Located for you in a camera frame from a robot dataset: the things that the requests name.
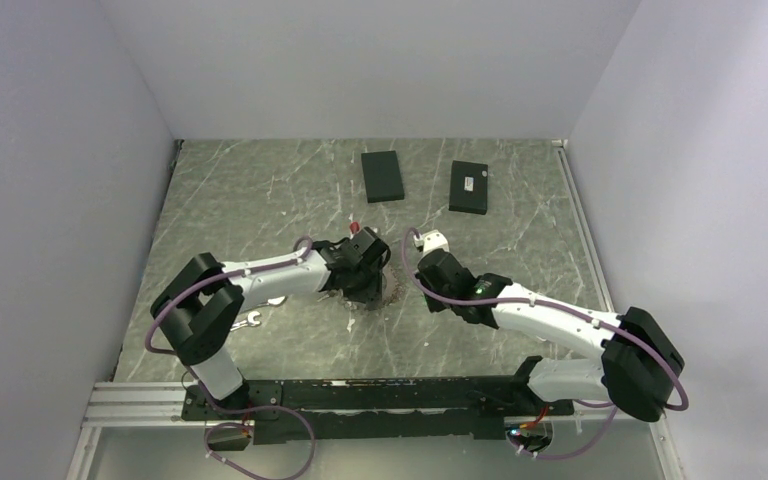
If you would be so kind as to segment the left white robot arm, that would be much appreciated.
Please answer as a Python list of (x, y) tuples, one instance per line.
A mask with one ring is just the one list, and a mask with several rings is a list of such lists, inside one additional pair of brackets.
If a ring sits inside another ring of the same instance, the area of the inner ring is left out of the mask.
[(392, 251), (368, 228), (337, 241), (299, 238), (293, 250), (271, 258), (222, 262), (206, 252), (194, 256), (155, 299), (147, 351), (162, 332), (168, 348), (208, 394), (208, 407), (224, 420), (247, 406), (249, 385), (226, 341), (240, 313), (278, 297), (337, 293), (350, 303), (378, 307), (385, 296), (385, 270)]

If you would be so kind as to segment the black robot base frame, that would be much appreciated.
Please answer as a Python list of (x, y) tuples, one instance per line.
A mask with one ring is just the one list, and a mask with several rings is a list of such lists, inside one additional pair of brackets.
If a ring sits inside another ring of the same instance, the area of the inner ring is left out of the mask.
[(249, 380), (216, 408), (187, 387), (186, 422), (245, 420), (256, 445), (306, 440), (470, 436), (501, 440), (518, 419), (569, 417), (569, 400), (547, 403), (522, 374), (428, 378)]

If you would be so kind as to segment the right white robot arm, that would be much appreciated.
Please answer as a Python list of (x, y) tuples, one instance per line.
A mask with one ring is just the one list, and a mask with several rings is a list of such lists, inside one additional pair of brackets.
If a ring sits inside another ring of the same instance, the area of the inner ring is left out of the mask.
[(475, 276), (444, 249), (424, 254), (415, 278), (432, 312), (450, 310), (469, 324), (526, 333), (577, 353), (575, 359), (526, 361), (519, 372), (524, 379), (510, 391), (524, 415), (548, 402), (592, 400), (656, 422), (668, 410), (689, 406), (679, 381), (684, 359), (644, 309), (616, 313), (571, 305), (504, 276)]

